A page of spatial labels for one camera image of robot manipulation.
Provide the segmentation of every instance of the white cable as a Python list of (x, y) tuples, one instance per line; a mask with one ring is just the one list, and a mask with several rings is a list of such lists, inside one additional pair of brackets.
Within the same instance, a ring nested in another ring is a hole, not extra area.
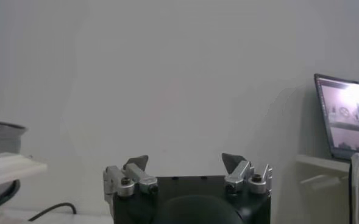
[(359, 153), (351, 157), (352, 186), (355, 186), (355, 224), (359, 224)]
[(359, 224), (359, 178), (355, 179), (355, 224)]

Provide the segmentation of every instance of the laptop screen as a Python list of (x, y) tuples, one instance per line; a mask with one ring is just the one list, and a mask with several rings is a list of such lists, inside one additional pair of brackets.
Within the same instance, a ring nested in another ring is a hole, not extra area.
[(359, 152), (359, 82), (318, 74), (315, 82), (331, 149)]

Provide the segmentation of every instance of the black cable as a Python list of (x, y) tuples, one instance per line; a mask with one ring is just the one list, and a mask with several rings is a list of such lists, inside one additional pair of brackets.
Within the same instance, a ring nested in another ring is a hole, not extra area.
[(20, 190), (20, 181), (16, 180), (13, 184), (0, 195), (0, 206), (4, 205), (4, 203), (8, 202), (11, 198), (15, 196), (15, 194)]
[(52, 206), (50, 208), (45, 209), (44, 211), (42, 211), (42, 212), (38, 213), (37, 215), (31, 217), (28, 221), (33, 222), (34, 220), (40, 218), (41, 216), (45, 215), (46, 213), (50, 212), (51, 210), (57, 209), (57, 208), (63, 207), (63, 206), (71, 207), (73, 214), (77, 214), (75, 206), (73, 204), (71, 204), (71, 203), (65, 202), (65, 203), (60, 203), (60, 204), (57, 204), (57, 205), (54, 205), (54, 206)]
[(352, 209), (352, 163), (350, 162), (349, 168), (349, 223), (352, 224), (352, 216), (353, 216), (353, 209)]

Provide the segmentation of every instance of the screw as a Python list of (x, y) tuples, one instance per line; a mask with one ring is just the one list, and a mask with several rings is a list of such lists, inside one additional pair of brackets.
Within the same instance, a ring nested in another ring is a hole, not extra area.
[(130, 178), (128, 178), (128, 177), (123, 177), (123, 178), (121, 179), (121, 185), (125, 186), (125, 185), (128, 185), (128, 184), (130, 184)]
[(151, 194), (157, 194), (157, 192), (159, 191), (159, 188), (158, 188), (158, 186), (156, 186), (156, 185), (152, 185), (152, 186), (149, 186), (148, 191), (149, 191)]
[(229, 194), (234, 194), (235, 193), (235, 188), (232, 185), (228, 184), (228, 185), (226, 185), (226, 191)]
[(262, 182), (262, 177), (259, 174), (255, 174), (254, 176), (252, 176), (252, 181), (254, 183), (260, 183)]

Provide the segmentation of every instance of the black motor housing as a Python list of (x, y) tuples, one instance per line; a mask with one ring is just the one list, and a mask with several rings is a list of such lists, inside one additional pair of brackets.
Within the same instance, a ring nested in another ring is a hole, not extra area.
[(158, 192), (114, 195), (115, 224), (270, 224), (271, 196), (224, 189), (224, 176), (157, 177)]

